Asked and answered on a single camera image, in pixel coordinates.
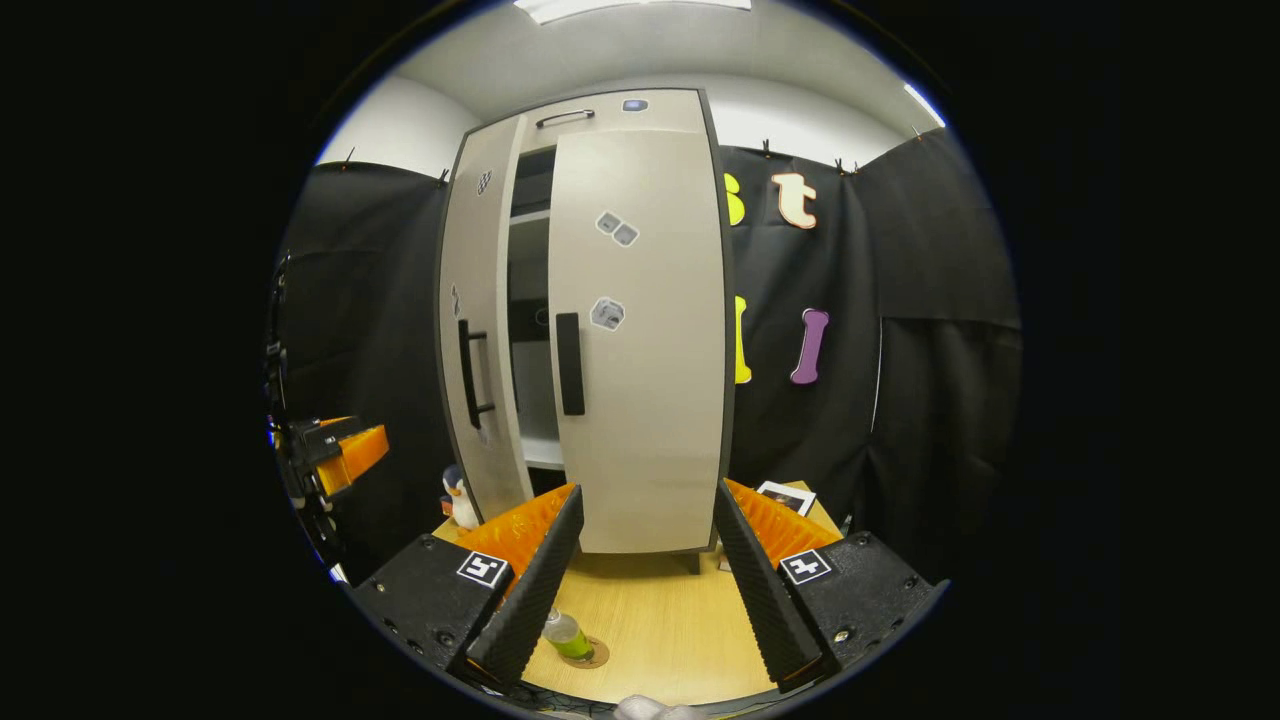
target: door handle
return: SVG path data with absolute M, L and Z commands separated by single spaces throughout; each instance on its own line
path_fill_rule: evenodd
M 489 333 L 471 332 L 466 320 L 458 320 L 458 350 L 462 360 L 462 391 L 467 396 L 467 415 L 471 418 L 471 427 L 480 429 L 480 414 L 493 410 L 493 402 L 476 406 L 476 383 L 471 377 L 471 341 L 484 340 Z
M 586 415 L 582 398 L 582 345 L 577 313 L 556 314 L 556 354 L 561 368 L 561 406 L 566 415 Z
M 538 129 L 543 129 L 543 124 L 547 123 L 547 120 L 554 120 L 556 118 L 567 118 L 570 115 L 586 115 L 588 118 L 594 118 L 595 117 L 595 110 L 588 110 L 585 108 L 581 109 L 581 110 L 570 110 L 568 113 L 561 113 L 558 115 L 552 115 L 549 118 L 543 118 L 543 119 L 538 120 L 534 124 L 538 126 Z

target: table surface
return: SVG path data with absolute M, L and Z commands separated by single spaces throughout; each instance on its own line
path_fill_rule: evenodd
M 786 483 L 809 489 L 804 482 Z M 840 533 L 815 500 L 809 519 Z M 453 541 L 457 523 L 433 533 Z M 667 705 L 722 702 L 777 689 L 764 669 L 733 577 L 721 551 L 699 555 L 701 573 L 671 555 L 584 555 L 570 562 L 556 607 L 609 648 L 593 669 L 564 664 L 539 641 L 524 680 L 568 696 L 618 702 L 645 694 Z

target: cabinet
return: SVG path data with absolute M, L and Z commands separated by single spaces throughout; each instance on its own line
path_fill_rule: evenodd
M 582 487 L 585 552 L 708 547 L 735 323 L 704 94 L 517 113 L 467 133 L 453 178 L 436 340 L 481 519 L 534 496 L 529 468 L 552 469 Z

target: penguin toy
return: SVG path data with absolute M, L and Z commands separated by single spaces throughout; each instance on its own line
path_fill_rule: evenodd
M 442 497 L 440 501 L 452 506 L 448 515 L 452 515 L 458 524 L 458 536 L 465 536 L 480 527 L 475 507 L 471 506 L 471 496 L 467 495 L 467 487 L 462 482 L 462 468 L 457 465 L 445 468 L 443 482 L 444 491 L 449 496 Z

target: bottle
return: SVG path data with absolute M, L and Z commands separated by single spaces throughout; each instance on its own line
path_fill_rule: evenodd
M 577 620 L 552 607 L 543 626 L 543 637 L 556 647 L 556 651 L 570 660 L 586 662 L 595 655 L 591 643 L 586 641 Z

